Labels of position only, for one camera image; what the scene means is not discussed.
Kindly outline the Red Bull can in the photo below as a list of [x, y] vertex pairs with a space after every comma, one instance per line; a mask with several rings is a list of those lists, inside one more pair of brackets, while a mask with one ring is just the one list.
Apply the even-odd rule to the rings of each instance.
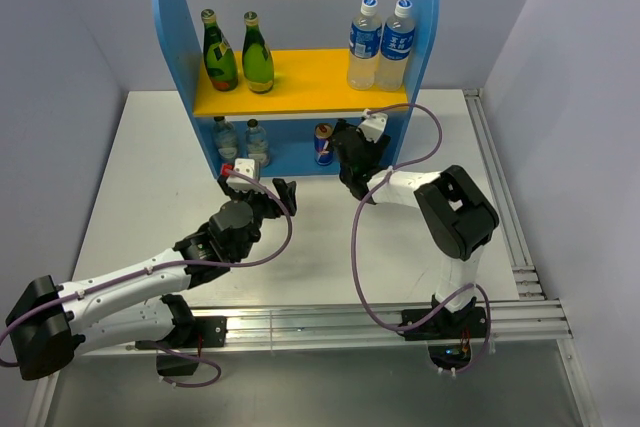
[[330, 165], [333, 161], [333, 151], [330, 138], [333, 127], [328, 123], [319, 123], [314, 128], [315, 161], [320, 166]]

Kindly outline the green Perrier bottle front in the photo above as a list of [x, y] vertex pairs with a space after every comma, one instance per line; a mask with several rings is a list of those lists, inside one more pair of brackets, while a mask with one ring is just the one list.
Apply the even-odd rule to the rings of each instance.
[[249, 89], [257, 94], [269, 92], [274, 85], [274, 62], [268, 45], [260, 31], [256, 12], [244, 14], [245, 38], [242, 69]]

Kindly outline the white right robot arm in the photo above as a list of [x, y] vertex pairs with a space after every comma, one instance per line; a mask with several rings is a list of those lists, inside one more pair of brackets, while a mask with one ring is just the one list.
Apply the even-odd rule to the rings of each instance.
[[360, 201], [354, 220], [366, 204], [394, 204], [419, 210], [435, 246], [443, 254], [433, 301], [435, 330], [452, 337], [468, 321], [464, 308], [477, 289], [476, 275], [484, 246], [499, 226], [499, 217], [467, 171], [452, 165], [417, 173], [380, 165], [390, 142], [386, 116], [373, 114], [355, 126], [337, 121], [328, 143], [340, 163], [339, 178]]

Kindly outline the clear glass bottle front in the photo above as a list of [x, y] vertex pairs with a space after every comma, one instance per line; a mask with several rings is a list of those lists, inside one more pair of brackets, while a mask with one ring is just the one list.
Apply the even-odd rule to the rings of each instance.
[[270, 163], [270, 150], [266, 130], [256, 119], [247, 121], [245, 132], [247, 157], [255, 160], [261, 167]]

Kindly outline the green perrier bottle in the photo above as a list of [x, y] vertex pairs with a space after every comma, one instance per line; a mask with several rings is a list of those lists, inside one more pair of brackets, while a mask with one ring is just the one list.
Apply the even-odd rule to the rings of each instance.
[[249, 89], [257, 94], [269, 92], [274, 85], [274, 62], [268, 45], [260, 31], [256, 12], [244, 14], [245, 38], [242, 69]]
[[222, 92], [234, 90], [238, 85], [234, 52], [212, 9], [204, 9], [201, 20], [204, 26], [203, 61], [212, 86]]

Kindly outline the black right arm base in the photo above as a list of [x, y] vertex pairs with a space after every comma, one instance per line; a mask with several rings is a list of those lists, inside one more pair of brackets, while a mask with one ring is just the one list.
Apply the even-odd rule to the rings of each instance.
[[451, 374], [468, 368], [474, 359], [490, 350], [490, 334], [490, 315], [476, 305], [475, 297], [455, 313], [443, 308], [416, 329], [399, 332], [406, 341], [447, 341], [443, 345], [429, 345], [427, 349], [436, 368]]

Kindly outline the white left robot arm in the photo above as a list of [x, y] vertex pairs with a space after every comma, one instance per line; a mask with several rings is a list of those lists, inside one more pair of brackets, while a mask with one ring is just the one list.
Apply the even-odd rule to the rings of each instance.
[[232, 175], [218, 184], [228, 198], [219, 211], [150, 259], [76, 282], [31, 281], [6, 318], [1, 338], [15, 358], [2, 367], [30, 381], [104, 347], [140, 342], [168, 352], [190, 342], [196, 321], [181, 292], [253, 266], [248, 256], [263, 221], [290, 221], [297, 212], [293, 181], [275, 178], [267, 189]]

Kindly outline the clear glass bottle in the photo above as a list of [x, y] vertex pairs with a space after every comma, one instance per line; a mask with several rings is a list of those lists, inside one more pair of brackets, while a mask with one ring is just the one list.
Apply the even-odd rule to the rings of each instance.
[[270, 163], [270, 150], [266, 130], [256, 119], [247, 121], [245, 132], [247, 157], [255, 160], [261, 167]]
[[212, 135], [221, 160], [224, 163], [233, 164], [239, 152], [238, 136], [234, 125], [224, 116], [216, 116]]

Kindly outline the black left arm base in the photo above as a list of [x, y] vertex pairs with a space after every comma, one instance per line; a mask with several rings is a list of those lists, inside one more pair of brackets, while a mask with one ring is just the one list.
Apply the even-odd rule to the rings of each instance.
[[[195, 349], [200, 356], [205, 348], [221, 348], [225, 344], [227, 318], [224, 316], [196, 317], [191, 327], [183, 328], [173, 340], [161, 341], [172, 350]], [[160, 351], [156, 358], [156, 370], [159, 375], [190, 377], [196, 373], [198, 363], [181, 359]]]

